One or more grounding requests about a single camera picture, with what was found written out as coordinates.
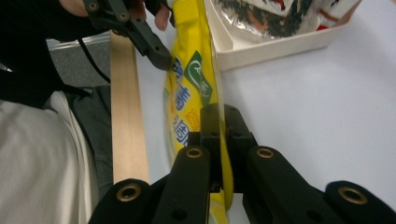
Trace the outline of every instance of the yellow package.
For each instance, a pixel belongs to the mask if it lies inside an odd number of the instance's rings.
[[[187,145],[189,132],[200,131],[200,109],[210,104],[223,106],[203,0],[176,0],[173,10],[177,36],[164,88],[167,145],[172,160]],[[224,115],[219,117],[223,190],[210,195],[210,221],[222,224],[228,222],[226,210],[233,200],[233,175],[224,138]]]

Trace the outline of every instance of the wooden dowel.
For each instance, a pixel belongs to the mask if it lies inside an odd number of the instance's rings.
[[[114,183],[127,178],[149,183],[134,45],[128,38],[110,33]]]

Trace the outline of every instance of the cable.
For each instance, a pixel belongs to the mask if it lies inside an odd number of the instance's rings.
[[[110,78],[108,78],[101,70],[100,68],[96,65],[95,61],[93,60],[90,52],[87,49],[87,46],[85,46],[84,41],[82,41],[81,38],[77,39],[79,45],[81,46],[82,50],[85,53],[85,56],[87,56],[88,61],[90,61],[92,67],[96,70],[96,72],[99,74],[99,76],[104,79],[106,82],[110,83]]]

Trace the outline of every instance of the white table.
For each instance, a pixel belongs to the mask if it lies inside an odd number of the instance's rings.
[[[279,150],[312,186],[348,180],[396,209],[396,5],[362,1],[326,49],[222,73],[225,103],[260,145]],[[174,30],[159,34],[171,46]],[[152,182],[168,174],[165,72],[138,56]],[[240,197],[232,223],[247,223]]]

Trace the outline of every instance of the white container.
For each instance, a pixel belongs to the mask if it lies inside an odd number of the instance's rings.
[[[326,30],[255,44],[230,34],[211,0],[205,0],[205,9],[221,71],[327,47],[348,22],[344,20]]]

